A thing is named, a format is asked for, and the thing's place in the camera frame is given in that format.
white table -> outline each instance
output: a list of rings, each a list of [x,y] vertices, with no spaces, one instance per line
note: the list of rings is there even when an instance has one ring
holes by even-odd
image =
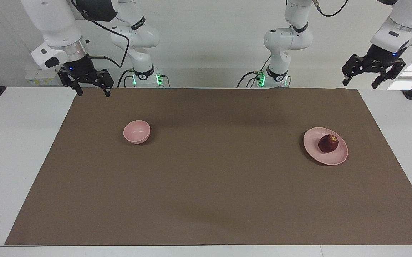
[[[398,91],[360,93],[412,183],[412,101]],[[74,96],[67,88],[8,88],[0,97],[0,256],[412,256],[412,246],[3,246]]]

black band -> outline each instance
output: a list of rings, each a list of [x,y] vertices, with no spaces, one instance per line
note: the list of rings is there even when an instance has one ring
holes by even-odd
[[[293,30],[296,31],[297,33],[303,33],[307,27],[309,26],[309,23],[306,23],[306,25],[302,28],[296,28],[295,26],[293,26]]]
[[[142,19],[140,21],[138,21],[138,23],[131,26],[131,29],[132,30],[137,30],[138,28],[141,28],[142,25],[144,25],[145,22],[146,22],[146,18],[144,16],[142,16]]]
[[[277,74],[277,73],[272,72],[271,69],[270,69],[269,66],[268,66],[268,68],[266,69],[266,72],[268,73],[268,75],[269,75],[271,78],[274,79],[274,81],[276,81],[276,82],[281,82],[281,81],[284,80],[284,78],[287,76],[287,73],[288,73],[289,71],[285,72],[284,74]]]
[[[134,71],[134,74],[135,74],[136,76],[138,76],[138,78],[139,78],[140,80],[147,80],[147,79],[149,78],[149,76],[154,73],[154,71],[155,71],[155,67],[152,65],[152,68],[151,68],[150,70],[148,70],[148,71],[146,71],[146,72],[142,72],[142,73],[141,73],[141,72]]]

tabletop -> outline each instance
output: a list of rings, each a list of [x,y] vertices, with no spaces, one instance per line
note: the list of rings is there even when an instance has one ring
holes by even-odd
[[[412,183],[412,101],[399,91],[359,92]],[[67,88],[8,88],[0,97],[0,256],[412,256],[412,246],[5,247],[74,96]]]

green light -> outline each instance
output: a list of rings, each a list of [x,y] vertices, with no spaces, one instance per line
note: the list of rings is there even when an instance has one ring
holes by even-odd
[[[262,74],[261,78],[260,78],[260,81],[258,81],[258,86],[263,87],[265,80],[266,80],[266,75]]]
[[[163,80],[160,78],[160,75],[156,74],[157,76],[157,83],[160,86],[161,84],[163,84]]]

fruit on plate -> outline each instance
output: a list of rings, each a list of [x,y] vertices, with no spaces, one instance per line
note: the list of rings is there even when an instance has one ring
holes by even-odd
[[[326,135],[319,141],[320,151],[323,153],[331,153],[339,146],[339,140],[334,135]]]

